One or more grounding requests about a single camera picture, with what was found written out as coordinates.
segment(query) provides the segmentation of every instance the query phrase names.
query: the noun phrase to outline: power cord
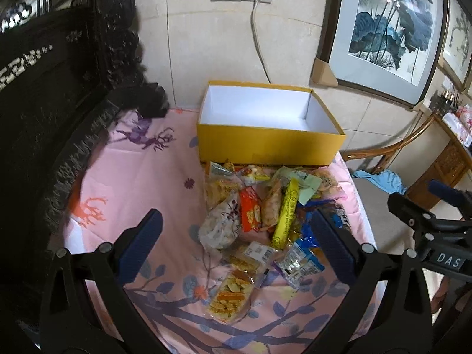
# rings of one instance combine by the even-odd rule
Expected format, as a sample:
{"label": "power cord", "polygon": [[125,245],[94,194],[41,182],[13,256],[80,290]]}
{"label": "power cord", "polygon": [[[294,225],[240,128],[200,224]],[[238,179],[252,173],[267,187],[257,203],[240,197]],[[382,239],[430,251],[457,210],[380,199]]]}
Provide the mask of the power cord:
{"label": "power cord", "polygon": [[256,9],[257,9],[257,5],[259,5],[259,1],[260,0],[254,0],[253,11],[251,12],[251,30],[253,32],[254,45],[256,46],[257,55],[259,56],[259,60],[263,65],[263,69],[264,69],[264,72],[266,74],[266,77],[267,77],[267,80],[268,80],[269,84],[272,84],[271,78],[268,76],[268,71],[267,71],[265,61],[264,61],[263,54],[260,50],[259,37],[257,36]]}

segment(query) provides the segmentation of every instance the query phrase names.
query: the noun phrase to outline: silver bolt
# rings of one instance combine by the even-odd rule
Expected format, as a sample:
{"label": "silver bolt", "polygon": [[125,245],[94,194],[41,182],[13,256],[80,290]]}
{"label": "silver bolt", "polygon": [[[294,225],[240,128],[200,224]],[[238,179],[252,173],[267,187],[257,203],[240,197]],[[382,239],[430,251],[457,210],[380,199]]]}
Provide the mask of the silver bolt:
{"label": "silver bolt", "polygon": [[418,254],[416,253],[415,250],[413,249],[407,249],[407,256],[410,258],[416,258]]}
{"label": "silver bolt", "polygon": [[98,247],[100,253],[108,253],[111,249],[112,244],[110,242],[104,242]]}
{"label": "silver bolt", "polygon": [[375,248],[370,243],[363,243],[360,248],[367,254],[372,254],[375,251]]}
{"label": "silver bolt", "polygon": [[57,257],[57,258],[62,258],[62,257],[64,257],[66,254],[67,254],[67,249],[64,249],[63,247],[61,247],[61,248],[58,249],[58,251],[56,252],[56,257]]}

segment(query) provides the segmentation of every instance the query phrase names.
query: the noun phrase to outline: framed painting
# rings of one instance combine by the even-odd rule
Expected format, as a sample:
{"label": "framed painting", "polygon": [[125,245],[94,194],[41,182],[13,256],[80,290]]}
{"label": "framed painting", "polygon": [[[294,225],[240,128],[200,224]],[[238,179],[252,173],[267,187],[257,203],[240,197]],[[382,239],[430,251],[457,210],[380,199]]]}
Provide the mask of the framed painting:
{"label": "framed painting", "polygon": [[317,58],[339,84],[413,107],[440,57],[448,0],[328,0]]}
{"label": "framed painting", "polygon": [[449,0],[447,28],[443,68],[459,91],[465,91],[470,85],[472,26],[457,0]]}

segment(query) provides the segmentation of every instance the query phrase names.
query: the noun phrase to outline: orange deer print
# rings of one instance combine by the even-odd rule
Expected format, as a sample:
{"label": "orange deer print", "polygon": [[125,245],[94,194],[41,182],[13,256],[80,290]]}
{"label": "orange deer print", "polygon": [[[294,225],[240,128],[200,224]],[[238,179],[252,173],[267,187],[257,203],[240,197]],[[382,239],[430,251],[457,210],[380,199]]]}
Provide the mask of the orange deer print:
{"label": "orange deer print", "polygon": [[88,225],[95,225],[94,221],[106,221],[102,211],[90,204],[93,201],[107,204],[107,199],[103,197],[87,198],[84,202],[77,203],[72,209],[73,218],[80,226],[87,227]]}

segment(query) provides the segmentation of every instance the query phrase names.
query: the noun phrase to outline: yellow box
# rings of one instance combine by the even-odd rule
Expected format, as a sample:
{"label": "yellow box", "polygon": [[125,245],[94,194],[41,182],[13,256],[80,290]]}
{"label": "yellow box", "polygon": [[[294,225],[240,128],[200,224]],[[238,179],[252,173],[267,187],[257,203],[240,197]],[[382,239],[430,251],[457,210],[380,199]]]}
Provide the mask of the yellow box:
{"label": "yellow box", "polygon": [[310,88],[210,81],[197,123],[200,160],[329,165],[345,134]]}

